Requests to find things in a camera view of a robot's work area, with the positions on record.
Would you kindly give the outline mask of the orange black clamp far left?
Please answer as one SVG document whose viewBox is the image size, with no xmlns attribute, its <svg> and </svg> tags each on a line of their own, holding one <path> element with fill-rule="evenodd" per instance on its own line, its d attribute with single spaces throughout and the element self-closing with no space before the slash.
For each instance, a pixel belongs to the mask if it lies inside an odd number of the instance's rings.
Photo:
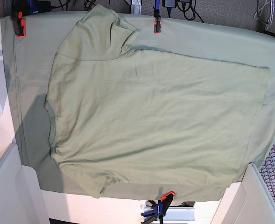
<svg viewBox="0 0 275 224">
<path fill-rule="evenodd" d="M 11 20 L 13 22 L 14 32 L 17 38 L 24 38 L 25 34 L 25 19 L 22 18 L 22 11 L 15 11 L 11 14 Z"/>
</svg>

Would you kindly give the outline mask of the green table cloth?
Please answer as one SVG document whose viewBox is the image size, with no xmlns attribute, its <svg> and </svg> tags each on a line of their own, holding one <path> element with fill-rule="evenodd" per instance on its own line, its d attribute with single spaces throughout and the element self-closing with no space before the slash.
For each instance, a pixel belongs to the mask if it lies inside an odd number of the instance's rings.
<svg viewBox="0 0 275 224">
<path fill-rule="evenodd" d="M 0 20 L 7 94 L 16 144 L 23 165 L 32 167 L 45 191 L 84 195 L 50 156 L 49 116 L 44 108 L 50 71 L 63 39 L 85 16 L 84 11 L 52 12 L 26 17 L 26 36 L 17 38 L 10 17 Z M 260 153 L 261 168 L 275 143 L 275 38 L 254 31 L 176 19 L 163 19 L 155 34 L 150 16 L 122 14 L 139 34 L 134 49 L 152 49 L 187 56 L 229 61 L 270 70 L 261 116 L 247 153 Z"/>
</svg>

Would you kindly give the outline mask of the orange black clamp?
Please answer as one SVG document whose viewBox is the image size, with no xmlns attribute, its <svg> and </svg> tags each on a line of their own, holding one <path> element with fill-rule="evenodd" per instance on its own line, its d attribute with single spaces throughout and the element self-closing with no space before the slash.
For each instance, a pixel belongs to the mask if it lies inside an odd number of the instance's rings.
<svg viewBox="0 0 275 224">
<path fill-rule="evenodd" d="M 161 32 L 160 0 L 155 0 L 154 18 L 154 33 L 159 34 Z"/>
<path fill-rule="evenodd" d="M 17 38 L 24 38 L 25 34 L 25 19 L 22 18 L 22 11 L 15 11 L 11 14 L 11 20 L 13 22 L 14 32 Z"/>
</svg>

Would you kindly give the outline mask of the light green T-shirt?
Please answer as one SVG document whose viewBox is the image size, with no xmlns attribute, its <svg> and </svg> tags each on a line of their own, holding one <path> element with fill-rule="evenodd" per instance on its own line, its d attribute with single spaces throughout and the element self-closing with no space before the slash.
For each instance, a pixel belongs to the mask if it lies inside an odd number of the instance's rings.
<svg viewBox="0 0 275 224">
<path fill-rule="evenodd" d="M 113 184 L 225 188 L 246 170 L 267 68 L 131 43 L 135 27 L 94 7 L 58 48 L 45 109 L 51 156 L 89 195 Z"/>
</svg>

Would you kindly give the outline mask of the orange black clamp far middle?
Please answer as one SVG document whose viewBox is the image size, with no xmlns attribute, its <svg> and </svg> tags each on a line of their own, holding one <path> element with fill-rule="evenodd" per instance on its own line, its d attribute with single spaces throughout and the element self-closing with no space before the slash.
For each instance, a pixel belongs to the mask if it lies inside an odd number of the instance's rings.
<svg viewBox="0 0 275 224">
<path fill-rule="evenodd" d="M 155 0 L 154 18 L 154 33 L 159 34 L 161 32 L 160 0 Z"/>
</svg>

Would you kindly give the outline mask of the blue orange bar clamp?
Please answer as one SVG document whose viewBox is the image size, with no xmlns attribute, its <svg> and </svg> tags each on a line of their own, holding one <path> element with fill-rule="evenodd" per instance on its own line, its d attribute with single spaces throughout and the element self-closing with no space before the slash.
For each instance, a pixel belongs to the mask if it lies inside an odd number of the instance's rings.
<svg viewBox="0 0 275 224">
<path fill-rule="evenodd" d="M 156 219 L 159 220 L 160 224 L 163 224 L 163 218 L 175 195 L 175 192 L 170 191 L 163 195 L 160 200 L 158 200 L 158 203 L 150 200 L 149 202 L 152 204 L 152 210 L 141 213 L 141 216 L 145 218 L 142 224 L 150 224 Z"/>
</svg>

